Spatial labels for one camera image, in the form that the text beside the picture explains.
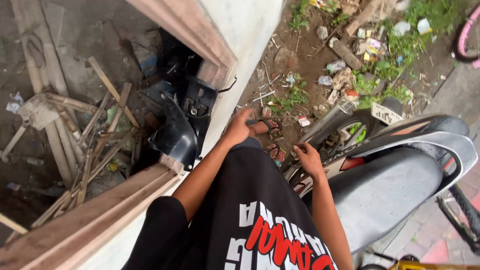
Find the license plate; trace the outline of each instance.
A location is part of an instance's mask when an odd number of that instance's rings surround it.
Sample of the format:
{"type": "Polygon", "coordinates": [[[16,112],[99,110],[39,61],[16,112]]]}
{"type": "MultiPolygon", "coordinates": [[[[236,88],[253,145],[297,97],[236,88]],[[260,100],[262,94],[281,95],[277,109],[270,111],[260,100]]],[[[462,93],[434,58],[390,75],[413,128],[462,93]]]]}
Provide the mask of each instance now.
{"type": "Polygon", "coordinates": [[[396,114],[391,109],[375,102],[372,102],[372,116],[387,125],[395,124],[396,122],[403,120],[403,117],[396,114]]]}

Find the hand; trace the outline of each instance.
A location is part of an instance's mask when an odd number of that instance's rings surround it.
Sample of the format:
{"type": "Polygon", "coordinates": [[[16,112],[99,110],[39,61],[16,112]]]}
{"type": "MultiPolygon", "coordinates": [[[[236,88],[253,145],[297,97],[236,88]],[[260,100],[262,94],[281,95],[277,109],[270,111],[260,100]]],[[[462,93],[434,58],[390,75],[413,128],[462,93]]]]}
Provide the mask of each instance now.
{"type": "Polygon", "coordinates": [[[245,122],[249,119],[253,111],[255,111],[253,108],[242,108],[233,117],[232,122],[230,122],[230,125],[228,125],[227,130],[222,136],[222,140],[229,147],[243,142],[248,137],[250,129],[245,122]]]}
{"type": "Polygon", "coordinates": [[[319,180],[321,175],[325,175],[320,154],[318,154],[317,150],[309,143],[300,143],[297,145],[293,146],[293,151],[295,151],[297,157],[300,159],[302,167],[314,179],[319,180]]]}

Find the flip-flop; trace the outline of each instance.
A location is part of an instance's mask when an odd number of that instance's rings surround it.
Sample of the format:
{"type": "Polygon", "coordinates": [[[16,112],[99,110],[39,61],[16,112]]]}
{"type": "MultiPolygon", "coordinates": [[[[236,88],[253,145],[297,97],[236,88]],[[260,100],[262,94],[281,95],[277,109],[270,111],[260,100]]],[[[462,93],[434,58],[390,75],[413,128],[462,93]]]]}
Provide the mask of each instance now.
{"type": "Polygon", "coordinates": [[[264,147],[263,150],[267,152],[267,155],[268,155],[269,157],[271,157],[272,159],[275,159],[275,158],[278,156],[278,154],[280,153],[280,146],[279,146],[278,144],[275,144],[275,147],[274,147],[274,148],[270,149],[270,148],[264,147]],[[275,155],[274,157],[272,157],[272,156],[270,155],[270,153],[271,153],[274,149],[277,149],[277,153],[276,153],[276,155],[275,155]]]}
{"type": "Polygon", "coordinates": [[[268,131],[266,132],[266,134],[268,134],[268,135],[270,135],[270,134],[273,132],[274,129],[278,129],[278,130],[282,130],[282,129],[283,129],[282,123],[279,123],[278,121],[272,120],[272,121],[274,121],[274,122],[278,125],[278,127],[273,127],[273,126],[268,122],[268,120],[265,120],[265,119],[261,119],[261,120],[250,119],[250,120],[247,120],[247,126],[256,124],[256,123],[258,123],[258,122],[260,122],[260,121],[264,122],[264,123],[267,125],[268,131]]]}

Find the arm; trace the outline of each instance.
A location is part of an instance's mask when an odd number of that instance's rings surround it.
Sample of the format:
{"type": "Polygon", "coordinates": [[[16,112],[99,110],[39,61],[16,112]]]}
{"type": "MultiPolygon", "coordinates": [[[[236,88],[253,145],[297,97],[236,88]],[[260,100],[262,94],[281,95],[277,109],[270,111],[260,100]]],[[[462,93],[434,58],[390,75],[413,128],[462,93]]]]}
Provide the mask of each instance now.
{"type": "Polygon", "coordinates": [[[313,223],[317,227],[320,237],[330,250],[332,259],[337,264],[339,270],[353,269],[347,236],[336,212],[332,192],[328,186],[328,180],[320,161],[320,155],[308,143],[304,143],[300,147],[304,148],[306,153],[302,152],[297,146],[294,146],[293,149],[297,153],[302,167],[313,179],[313,223]]]}
{"type": "Polygon", "coordinates": [[[241,109],[237,113],[222,138],[173,192],[172,197],[178,199],[185,208],[188,221],[200,208],[230,148],[248,137],[249,129],[245,121],[252,110],[241,109]]]}

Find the pavement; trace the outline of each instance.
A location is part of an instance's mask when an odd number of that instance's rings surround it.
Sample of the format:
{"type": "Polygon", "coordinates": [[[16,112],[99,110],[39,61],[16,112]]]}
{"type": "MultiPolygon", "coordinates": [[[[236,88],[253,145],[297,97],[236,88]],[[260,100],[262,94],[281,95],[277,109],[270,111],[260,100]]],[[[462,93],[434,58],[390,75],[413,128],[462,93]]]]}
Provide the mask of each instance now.
{"type": "MultiPolygon", "coordinates": [[[[470,126],[470,138],[477,153],[480,151],[480,70],[470,65],[460,64],[449,75],[444,84],[432,98],[423,113],[447,113],[460,117],[470,126]]],[[[458,181],[466,197],[480,210],[480,163],[477,163],[458,181]]],[[[459,211],[455,202],[454,210],[459,211]]],[[[440,211],[435,198],[431,198],[419,207],[404,222],[403,227],[374,243],[375,251],[400,258],[413,254],[424,263],[449,263],[461,265],[480,265],[480,256],[472,253],[440,211]]],[[[364,264],[376,263],[390,267],[391,262],[373,256],[365,256],[364,264]]]]}

